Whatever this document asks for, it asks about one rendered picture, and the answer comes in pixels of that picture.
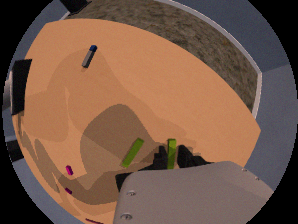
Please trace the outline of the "lime green rod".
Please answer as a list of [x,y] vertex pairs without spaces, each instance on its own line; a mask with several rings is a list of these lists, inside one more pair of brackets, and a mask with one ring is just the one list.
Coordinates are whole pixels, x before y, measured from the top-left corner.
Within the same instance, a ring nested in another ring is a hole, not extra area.
[[136,142],[134,143],[133,147],[129,151],[128,155],[126,156],[125,160],[122,163],[122,166],[128,168],[138,151],[140,150],[141,146],[143,145],[144,140],[137,138]]
[[176,139],[168,139],[168,169],[174,169],[174,162],[175,162],[175,152],[176,152]]

